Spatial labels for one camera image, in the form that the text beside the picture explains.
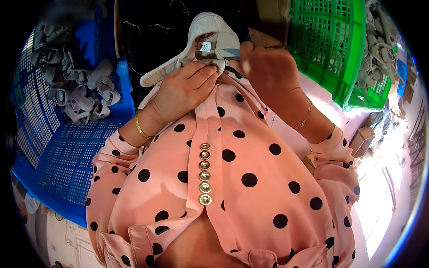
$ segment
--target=black polka dot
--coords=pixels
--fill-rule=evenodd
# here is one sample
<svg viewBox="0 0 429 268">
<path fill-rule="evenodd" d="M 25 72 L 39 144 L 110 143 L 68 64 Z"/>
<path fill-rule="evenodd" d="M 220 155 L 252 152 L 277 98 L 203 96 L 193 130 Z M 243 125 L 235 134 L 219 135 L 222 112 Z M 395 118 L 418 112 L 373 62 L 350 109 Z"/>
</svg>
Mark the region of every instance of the black polka dot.
<svg viewBox="0 0 429 268">
<path fill-rule="evenodd" d="M 350 221 L 348 220 L 347 216 L 344 218 L 344 226 L 351 227 Z"/>
<path fill-rule="evenodd" d="M 187 183 L 187 171 L 186 170 L 180 171 L 177 174 L 177 178 L 179 179 L 179 181 L 183 183 Z"/>
<path fill-rule="evenodd" d="M 274 155 L 279 155 L 281 153 L 280 145 L 273 143 L 269 146 L 269 151 Z"/>
<path fill-rule="evenodd" d="M 151 175 L 151 173 L 149 172 L 148 169 L 142 169 L 142 170 L 140 170 L 139 175 L 137 177 L 139 178 L 139 181 L 147 182 L 150 175 Z"/>
<path fill-rule="evenodd" d="M 258 183 L 258 178 L 253 173 L 246 173 L 242 176 L 242 183 L 246 187 L 253 187 Z"/>
<path fill-rule="evenodd" d="M 147 255 L 146 256 L 146 265 L 149 267 L 154 266 L 154 256 L 153 255 Z"/>
<path fill-rule="evenodd" d="M 220 107 L 220 106 L 218 106 L 217 108 L 218 108 L 219 117 L 224 116 L 225 115 L 225 109 Z"/>
<path fill-rule="evenodd" d="M 236 130 L 234 131 L 233 135 L 237 138 L 244 138 L 246 135 L 244 134 L 244 132 L 242 132 L 241 130 Z"/>
<path fill-rule="evenodd" d="M 330 238 L 326 239 L 325 244 L 326 244 L 326 248 L 330 249 L 331 247 L 334 246 L 334 238 L 330 237 Z"/>
<path fill-rule="evenodd" d="M 123 262 L 126 266 L 130 266 L 130 267 L 131 267 L 130 259 L 129 259 L 127 256 L 122 255 L 121 259 L 122 259 L 122 262 Z"/>
<path fill-rule="evenodd" d="M 161 225 L 161 226 L 158 226 L 157 228 L 155 228 L 155 234 L 160 235 L 167 230 L 170 230 L 170 228 L 168 228 L 167 226 Z"/>
<path fill-rule="evenodd" d="M 231 162 L 234 161 L 234 159 L 236 158 L 236 154 L 229 150 L 229 149 L 225 149 L 222 151 L 222 159 L 227 161 L 227 162 Z"/>
<path fill-rule="evenodd" d="M 152 244 L 152 250 L 154 251 L 154 256 L 161 254 L 164 250 L 162 249 L 162 246 L 158 243 Z"/>
<path fill-rule="evenodd" d="M 91 230 L 93 230 L 95 232 L 98 228 L 98 224 L 93 221 L 93 222 L 91 222 L 90 227 L 91 227 Z"/>
<path fill-rule="evenodd" d="M 237 93 L 237 94 L 236 94 L 236 100 L 237 100 L 238 102 L 243 102 L 243 101 L 244 101 L 244 98 L 243 98 L 243 96 L 242 96 L 240 93 Z"/>
<path fill-rule="evenodd" d="M 311 201 L 310 201 L 310 207 L 314 210 L 319 210 L 322 208 L 322 199 L 318 198 L 318 197 L 314 197 Z"/>
<path fill-rule="evenodd" d="M 116 187 L 115 189 L 113 189 L 112 190 L 112 193 L 114 194 L 114 195 L 118 195 L 119 194 L 119 192 L 120 192 L 120 188 L 119 187 Z"/>
<path fill-rule="evenodd" d="M 168 219 L 168 212 L 165 210 L 161 210 L 155 216 L 155 222 L 159 222 L 160 220 L 166 220 L 166 219 Z"/>
<path fill-rule="evenodd" d="M 289 189 L 294 194 L 297 194 L 297 193 L 299 193 L 299 191 L 301 191 L 301 185 L 299 183 L 297 183 L 296 181 L 291 181 L 289 183 Z"/>
<path fill-rule="evenodd" d="M 335 265 L 337 265 L 337 263 L 340 261 L 340 257 L 338 256 L 334 256 L 334 261 L 332 262 L 332 267 L 334 267 Z"/>
<path fill-rule="evenodd" d="M 287 225 L 287 217 L 283 214 L 277 214 L 272 220 L 272 223 L 279 229 L 284 228 Z"/>
<path fill-rule="evenodd" d="M 265 116 L 261 113 L 261 111 L 258 111 L 258 116 L 259 116 L 260 119 L 264 119 L 265 118 Z"/>
<path fill-rule="evenodd" d="M 176 131 L 176 132 L 182 132 L 183 130 L 185 130 L 184 124 L 179 124 L 179 125 L 174 127 L 174 131 Z"/>
</svg>

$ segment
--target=floor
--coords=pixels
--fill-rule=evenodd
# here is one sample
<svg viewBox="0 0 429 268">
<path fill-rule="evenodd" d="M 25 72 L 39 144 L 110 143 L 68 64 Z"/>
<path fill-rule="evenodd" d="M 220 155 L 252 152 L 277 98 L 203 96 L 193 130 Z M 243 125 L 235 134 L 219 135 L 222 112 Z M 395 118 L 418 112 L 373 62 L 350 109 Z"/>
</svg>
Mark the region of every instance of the floor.
<svg viewBox="0 0 429 268">
<path fill-rule="evenodd" d="M 330 93 L 312 80 L 300 74 L 300 83 L 313 104 L 344 131 L 348 140 L 351 140 L 369 114 L 343 113 L 341 108 L 331 100 Z M 271 121 L 269 126 L 301 159 L 310 153 L 308 142 L 287 126 L 274 112 L 271 111 L 267 119 Z M 400 230 L 398 232 L 397 226 L 404 224 L 403 214 L 405 207 L 408 208 L 406 202 L 407 192 L 409 194 L 407 190 L 408 171 L 397 168 L 397 160 L 393 157 L 395 155 L 392 152 L 397 149 L 398 145 L 402 146 L 400 139 L 403 138 L 399 138 L 399 140 L 397 140 L 397 136 L 395 138 L 392 138 L 389 143 L 385 143 L 380 154 L 372 157 L 373 161 L 365 161 L 359 165 L 361 197 L 351 210 L 356 245 L 356 258 L 352 268 L 380 267 L 386 258 L 385 255 L 390 252 L 390 247 L 393 247 L 399 238 Z M 397 206 L 394 214 L 391 208 L 390 192 L 384 176 L 381 174 L 383 167 L 388 167 L 390 173 L 395 174 L 397 202 L 401 201 L 402 205 Z M 394 231 L 389 232 L 388 229 L 392 229 L 389 223 L 392 222 L 395 222 L 397 226 Z M 66 219 L 58 221 L 55 213 L 49 212 L 46 216 L 45 237 L 44 247 L 47 248 L 51 265 L 55 261 L 60 261 L 65 267 L 101 267 L 95 259 L 87 231 L 76 224 Z"/>
</svg>

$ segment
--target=woman's left hand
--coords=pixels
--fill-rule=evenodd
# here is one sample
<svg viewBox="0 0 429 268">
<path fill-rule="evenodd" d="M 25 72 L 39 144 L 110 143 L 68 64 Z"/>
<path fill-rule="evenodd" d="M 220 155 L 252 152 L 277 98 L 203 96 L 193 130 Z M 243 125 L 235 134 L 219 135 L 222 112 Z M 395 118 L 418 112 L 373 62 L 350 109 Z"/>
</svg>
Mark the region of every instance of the woman's left hand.
<svg viewBox="0 0 429 268">
<path fill-rule="evenodd" d="M 216 71 L 215 66 L 191 61 L 167 75 L 158 94 L 148 104 L 153 106 L 157 120 L 167 124 L 198 107 L 214 88 Z"/>
</svg>

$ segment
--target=label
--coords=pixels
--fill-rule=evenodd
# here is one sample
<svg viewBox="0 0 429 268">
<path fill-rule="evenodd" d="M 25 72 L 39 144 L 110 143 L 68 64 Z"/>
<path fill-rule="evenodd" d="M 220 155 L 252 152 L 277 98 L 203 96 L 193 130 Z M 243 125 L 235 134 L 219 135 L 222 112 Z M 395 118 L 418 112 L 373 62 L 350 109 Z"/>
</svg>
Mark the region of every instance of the label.
<svg viewBox="0 0 429 268">
<path fill-rule="evenodd" d="M 211 42 L 195 42 L 195 50 L 201 52 L 210 52 Z"/>
</svg>

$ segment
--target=pile of slippers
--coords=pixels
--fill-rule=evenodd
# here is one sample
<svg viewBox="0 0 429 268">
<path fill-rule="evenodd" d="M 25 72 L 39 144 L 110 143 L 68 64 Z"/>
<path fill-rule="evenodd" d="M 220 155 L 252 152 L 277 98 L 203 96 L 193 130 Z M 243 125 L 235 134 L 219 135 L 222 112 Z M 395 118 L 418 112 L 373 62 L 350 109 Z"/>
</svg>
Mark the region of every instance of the pile of slippers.
<svg viewBox="0 0 429 268">
<path fill-rule="evenodd" d="M 68 4 L 69 1 L 57 1 Z M 95 4 L 105 0 L 93 1 Z M 109 106 L 119 102 L 120 94 L 110 80 L 113 71 L 108 59 L 102 60 L 95 70 L 80 69 L 76 66 L 74 56 L 69 50 L 73 27 L 53 26 L 40 21 L 34 31 L 34 52 L 30 56 L 31 63 L 39 67 L 49 85 L 46 98 L 56 98 L 62 107 L 67 121 L 80 125 L 89 120 L 98 120 L 110 114 Z M 94 92 L 97 89 L 101 101 Z"/>
<path fill-rule="evenodd" d="M 398 38 L 397 28 L 377 0 L 366 0 L 365 50 L 356 80 L 356 86 L 366 95 L 369 88 L 383 81 L 384 76 L 390 77 L 392 84 L 396 84 L 395 77 L 402 80 L 397 75 L 398 58 L 393 50 Z"/>
</svg>

